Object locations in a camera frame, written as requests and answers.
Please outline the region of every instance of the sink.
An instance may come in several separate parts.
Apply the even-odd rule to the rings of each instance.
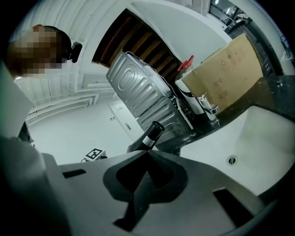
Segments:
[[[180,156],[211,165],[260,195],[295,162],[295,123],[251,106],[223,128],[183,146]]]

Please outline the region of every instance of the brown cardboard box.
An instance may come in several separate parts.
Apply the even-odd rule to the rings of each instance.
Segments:
[[[205,92],[223,111],[262,77],[261,62],[250,39],[242,34],[191,71],[183,82],[194,96]]]

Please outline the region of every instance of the black marble countertop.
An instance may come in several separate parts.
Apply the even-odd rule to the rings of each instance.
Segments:
[[[179,155],[181,147],[219,130],[250,106],[259,106],[295,122],[295,76],[260,78],[238,101],[217,115],[219,125],[210,125],[203,116],[197,128],[157,145],[157,149]]]

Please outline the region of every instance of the sink drain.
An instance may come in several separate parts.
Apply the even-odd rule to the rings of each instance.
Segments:
[[[228,157],[227,160],[226,160],[226,163],[228,165],[235,165],[235,164],[237,164],[237,162],[238,162],[238,157],[235,156],[235,155],[232,155],[232,156]]]

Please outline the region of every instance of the embossed metal panel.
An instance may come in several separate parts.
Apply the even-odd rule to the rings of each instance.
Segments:
[[[165,131],[157,141],[157,144],[180,136],[190,130],[189,125],[169,99],[169,95],[162,98],[137,119],[138,124],[143,130],[146,130],[153,121],[158,121],[165,127]]]
[[[106,74],[109,83],[135,118],[163,96],[142,67],[121,51]]]

